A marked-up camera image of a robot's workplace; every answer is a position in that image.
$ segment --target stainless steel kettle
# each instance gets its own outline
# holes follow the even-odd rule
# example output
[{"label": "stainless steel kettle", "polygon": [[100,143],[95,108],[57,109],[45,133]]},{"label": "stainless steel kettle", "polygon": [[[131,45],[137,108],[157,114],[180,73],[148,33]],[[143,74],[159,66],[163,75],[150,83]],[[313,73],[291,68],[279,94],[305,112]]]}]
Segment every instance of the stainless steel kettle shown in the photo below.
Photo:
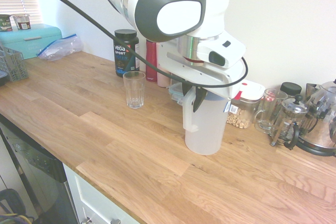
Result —
[{"label": "stainless steel kettle", "polygon": [[336,156],[336,80],[326,82],[306,104],[297,146],[320,156]]}]

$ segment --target red water bottle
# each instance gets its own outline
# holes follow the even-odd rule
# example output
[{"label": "red water bottle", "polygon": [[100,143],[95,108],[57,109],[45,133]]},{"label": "red water bottle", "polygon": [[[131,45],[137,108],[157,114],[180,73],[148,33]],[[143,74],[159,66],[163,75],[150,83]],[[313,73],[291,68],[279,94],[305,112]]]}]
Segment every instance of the red water bottle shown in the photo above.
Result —
[{"label": "red water bottle", "polygon": [[[156,43],[146,40],[146,60],[156,67]],[[146,80],[156,82],[157,72],[146,65]]]}]

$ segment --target metal basket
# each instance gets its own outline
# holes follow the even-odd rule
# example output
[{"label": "metal basket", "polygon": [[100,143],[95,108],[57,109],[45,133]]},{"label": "metal basket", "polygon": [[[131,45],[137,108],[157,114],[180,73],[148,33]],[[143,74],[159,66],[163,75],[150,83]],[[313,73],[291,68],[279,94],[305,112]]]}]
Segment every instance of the metal basket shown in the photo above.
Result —
[{"label": "metal basket", "polygon": [[8,73],[10,81],[28,77],[26,65],[21,52],[4,47],[0,42],[0,70]]}]

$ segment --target drinking glass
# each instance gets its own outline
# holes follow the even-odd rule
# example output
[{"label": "drinking glass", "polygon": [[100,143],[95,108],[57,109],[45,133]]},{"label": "drinking glass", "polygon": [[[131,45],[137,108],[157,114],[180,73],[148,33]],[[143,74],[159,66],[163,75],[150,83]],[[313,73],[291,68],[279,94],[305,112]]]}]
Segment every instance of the drinking glass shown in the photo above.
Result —
[{"label": "drinking glass", "polygon": [[145,89],[145,74],[139,71],[130,71],[123,74],[126,89],[126,101],[130,108],[138,109],[143,106]]}]

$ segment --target butcher block counter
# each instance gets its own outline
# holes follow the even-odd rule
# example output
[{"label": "butcher block counter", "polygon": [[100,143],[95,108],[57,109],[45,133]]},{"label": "butcher block counter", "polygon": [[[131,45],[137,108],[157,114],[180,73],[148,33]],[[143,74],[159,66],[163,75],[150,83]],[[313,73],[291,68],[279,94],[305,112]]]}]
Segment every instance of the butcher block counter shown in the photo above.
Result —
[{"label": "butcher block counter", "polygon": [[140,223],[336,223],[336,158],[271,147],[226,125],[221,149],[191,152],[182,107],[146,82],[128,108],[114,62],[84,52],[25,61],[0,113]]}]

